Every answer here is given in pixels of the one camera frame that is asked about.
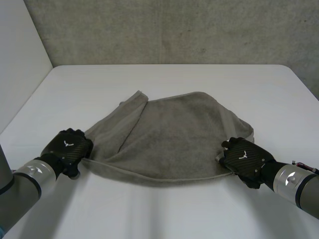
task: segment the white wall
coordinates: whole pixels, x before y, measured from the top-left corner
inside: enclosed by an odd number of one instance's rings
[[[0,0],[0,133],[51,69],[23,0]]]

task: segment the concrete wall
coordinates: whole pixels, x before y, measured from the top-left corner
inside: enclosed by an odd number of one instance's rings
[[[319,97],[318,0],[24,0],[53,66],[282,64]]]
[[[1,0],[0,133],[51,69],[23,0]]]

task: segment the silver metal wrist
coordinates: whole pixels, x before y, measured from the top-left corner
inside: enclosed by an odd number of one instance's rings
[[[41,188],[41,194],[45,195],[53,188],[56,176],[49,164],[41,160],[32,160],[19,168],[15,173],[23,173],[33,178]]]
[[[287,164],[275,176],[274,192],[296,205],[297,189],[310,174],[312,174],[310,171]]]

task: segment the gray wall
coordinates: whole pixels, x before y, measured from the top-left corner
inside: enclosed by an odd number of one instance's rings
[[[53,66],[282,64],[319,97],[318,0],[24,0]]]

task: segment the white logo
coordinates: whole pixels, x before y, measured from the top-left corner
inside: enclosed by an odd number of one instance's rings
[[[65,147],[67,147],[67,146],[73,146],[74,144],[72,143],[72,144],[68,144],[67,142],[65,142],[64,141],[64,144],[65,144]]]
[[[238,159],[247,158],[247,153],[246,153],[246,151],[244,151],[244,152],[245,152],[244,156],[242,156],[242,157],[240,157],[240,158],[238,158]]]
[[[292,183],[294,182],[294,180],[295,180],[295,178],[293,177],[294,174],[295,174],[295,172],[293,172],[293,173],[291,173],[291,174],[288,175],[288,177],[287,177],[287,179],[286,179],[286,186],[287,186],[287,184],[288,184],[289,182],[292,182]]]

